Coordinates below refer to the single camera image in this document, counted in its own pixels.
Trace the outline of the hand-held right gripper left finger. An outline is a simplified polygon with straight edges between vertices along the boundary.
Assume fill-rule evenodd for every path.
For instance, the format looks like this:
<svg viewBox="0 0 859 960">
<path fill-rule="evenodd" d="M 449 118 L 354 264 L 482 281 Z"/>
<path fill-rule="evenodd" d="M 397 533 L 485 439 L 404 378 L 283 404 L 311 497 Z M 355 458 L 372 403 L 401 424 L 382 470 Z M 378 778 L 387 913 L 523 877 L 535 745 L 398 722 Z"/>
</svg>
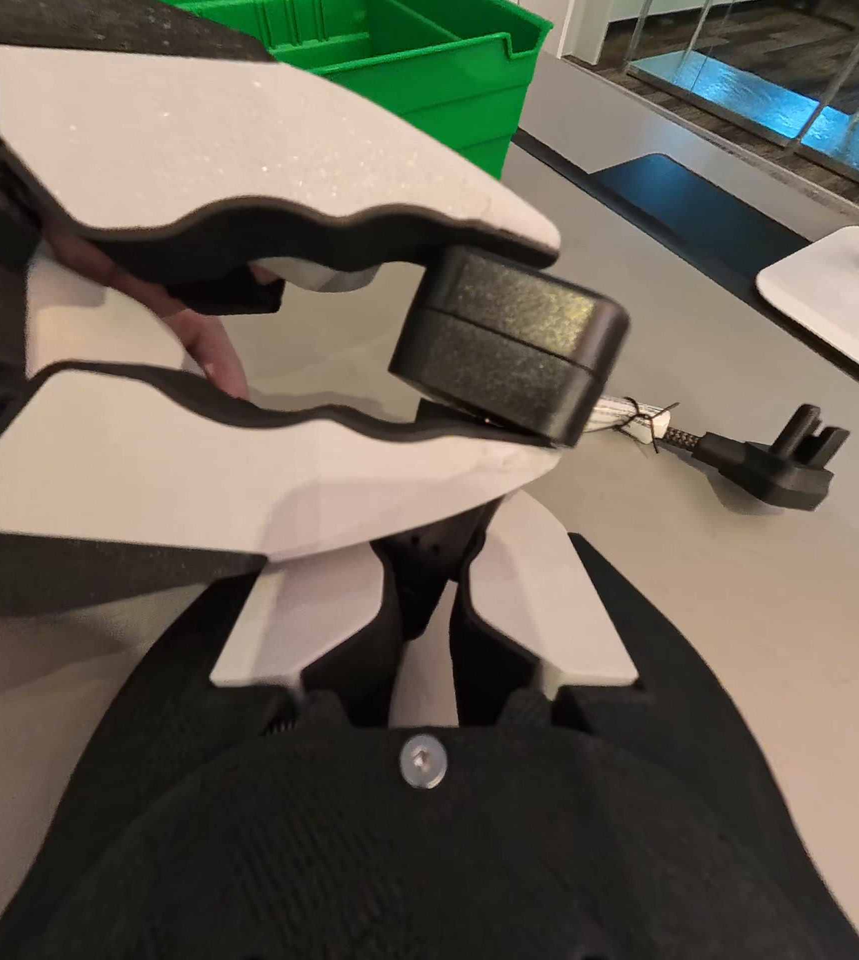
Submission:
<svg viewBox="0 0 859 960">
<path fill-rule="evenodd" d="M 362 544 L 285 563 L 255 581 L 209 680 L 218 688 L 379 690 L 403 630 L 385 554 Z"/>
</svg>

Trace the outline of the black ribbed power plug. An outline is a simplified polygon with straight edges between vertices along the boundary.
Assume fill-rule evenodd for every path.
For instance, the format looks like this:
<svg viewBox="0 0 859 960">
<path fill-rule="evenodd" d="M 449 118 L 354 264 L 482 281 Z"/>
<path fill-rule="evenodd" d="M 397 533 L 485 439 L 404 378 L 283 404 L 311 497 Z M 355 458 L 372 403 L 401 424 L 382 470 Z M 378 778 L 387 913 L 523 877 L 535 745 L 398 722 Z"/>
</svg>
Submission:
<svg viewBox="0 0 859 960">
<path fill-rule="evenodd" d="M 427 629 L 444 589 L 460 582 L 463 568 L 483 545 L 503 498 L 372 541 L 388 560 L 399 604 L 402 641 Z"/>
</svg>

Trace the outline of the green plastic bin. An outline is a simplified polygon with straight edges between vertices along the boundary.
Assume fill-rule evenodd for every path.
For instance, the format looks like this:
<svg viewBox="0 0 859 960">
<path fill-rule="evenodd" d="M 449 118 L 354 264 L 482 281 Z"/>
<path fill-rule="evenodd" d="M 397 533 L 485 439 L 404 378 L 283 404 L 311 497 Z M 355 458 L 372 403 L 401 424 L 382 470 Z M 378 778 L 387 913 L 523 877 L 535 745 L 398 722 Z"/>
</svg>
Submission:
<svg viewBox="0 0 859 960">
<path fill-rule="evenodd" d="M 550 21 L 505 1 L 171 1 L 500 179 Z"/>
</svg>

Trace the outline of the person's left hand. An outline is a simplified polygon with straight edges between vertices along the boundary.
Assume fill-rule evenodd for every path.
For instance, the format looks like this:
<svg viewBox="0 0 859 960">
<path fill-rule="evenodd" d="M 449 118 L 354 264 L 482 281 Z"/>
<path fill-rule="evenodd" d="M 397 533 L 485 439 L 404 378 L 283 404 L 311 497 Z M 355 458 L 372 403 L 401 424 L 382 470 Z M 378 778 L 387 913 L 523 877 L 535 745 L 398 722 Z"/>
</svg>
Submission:
<svg viewBox="0 0 859 960">
<path fill-rule="evenodd" d="M 187 306 L 160 284 L 140 279 L 63 225 L 44 220 L 42 236 L 63 267 L 113 289 L 149 309 L 180 341 L 207 381 L 227 395 L 248 401 L 244 365 L 220 318 Z"/>
</svg>

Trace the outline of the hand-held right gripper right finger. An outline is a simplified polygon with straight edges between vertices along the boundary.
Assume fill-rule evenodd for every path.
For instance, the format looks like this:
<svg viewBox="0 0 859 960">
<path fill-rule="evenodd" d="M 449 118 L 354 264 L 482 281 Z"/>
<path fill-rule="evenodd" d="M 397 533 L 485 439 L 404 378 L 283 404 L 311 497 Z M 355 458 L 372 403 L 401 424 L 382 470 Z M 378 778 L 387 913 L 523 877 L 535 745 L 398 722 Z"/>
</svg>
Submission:
<svg viewBox="0 0 859 960">
<path fill-rule="evenodd" d="M 449 627 L 460 690 L 630 687 L 638 670 L 563 524 L 504 498 L 460 562 Z"/>
</svg>

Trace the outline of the glass railing panel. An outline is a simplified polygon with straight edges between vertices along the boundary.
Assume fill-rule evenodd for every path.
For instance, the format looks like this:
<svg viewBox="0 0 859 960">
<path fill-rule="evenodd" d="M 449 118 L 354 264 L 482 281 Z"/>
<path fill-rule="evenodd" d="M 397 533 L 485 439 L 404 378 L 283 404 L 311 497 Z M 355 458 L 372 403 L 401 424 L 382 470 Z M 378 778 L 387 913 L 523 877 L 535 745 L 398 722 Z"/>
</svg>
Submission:
<svg viewBox="0 0 859 960">
<path fill-rule="evenodd" d="M 559 50 L 859 207 L 859 1 L 574 2 Z"/>
</svg>

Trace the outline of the white document stand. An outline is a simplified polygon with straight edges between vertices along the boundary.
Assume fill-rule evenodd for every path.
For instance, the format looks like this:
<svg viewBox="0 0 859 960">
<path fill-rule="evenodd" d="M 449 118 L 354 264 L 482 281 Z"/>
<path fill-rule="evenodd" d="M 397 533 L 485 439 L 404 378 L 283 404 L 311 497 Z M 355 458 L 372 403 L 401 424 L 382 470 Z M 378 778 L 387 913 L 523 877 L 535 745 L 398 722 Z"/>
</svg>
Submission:
<svg viewBox="0 0 859 960">
<path fill-rule="evenodd" d="M 760 296 L 859 367 L 859 225 L 850 225 L 764 268 Z"/>
</svg>

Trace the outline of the black power strip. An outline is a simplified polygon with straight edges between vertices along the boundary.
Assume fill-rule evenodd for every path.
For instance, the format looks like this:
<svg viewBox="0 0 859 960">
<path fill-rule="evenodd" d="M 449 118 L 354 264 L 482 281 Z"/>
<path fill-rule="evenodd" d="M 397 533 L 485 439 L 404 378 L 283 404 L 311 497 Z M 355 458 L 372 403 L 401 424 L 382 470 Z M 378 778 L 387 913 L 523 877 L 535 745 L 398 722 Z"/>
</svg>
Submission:
<svg viewBox="0 0 859 960">
<path fill-rule="evenodd" d="M 436 402 L 570 449 L 629 329 L 608 296 L 450 247 L 425 269 L 388 370 Z"/>
</svg>

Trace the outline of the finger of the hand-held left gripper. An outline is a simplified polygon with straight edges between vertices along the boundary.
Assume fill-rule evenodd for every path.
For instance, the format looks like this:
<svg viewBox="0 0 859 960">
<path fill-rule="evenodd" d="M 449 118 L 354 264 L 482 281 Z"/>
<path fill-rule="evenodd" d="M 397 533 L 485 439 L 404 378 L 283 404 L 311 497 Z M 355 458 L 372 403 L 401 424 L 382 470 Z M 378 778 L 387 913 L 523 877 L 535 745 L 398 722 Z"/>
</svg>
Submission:
<svg viewBox="0 0 859 960">
<path fill-rule="evenodd" d="M 354 274 L 459 246 L 559 256 L 553 222 L 493 176 L 281 62 L 0 44 L 0 140 L 48 215 L 164 286 L 264 259 Z"/>
<path fill-rule="evenodd" d="M 454 517 L 560 452 L 458 417 L 269 411 L 159 366 L 63 362 L 0 425 L 0 533 L 301 559 Z"/>
</svg>

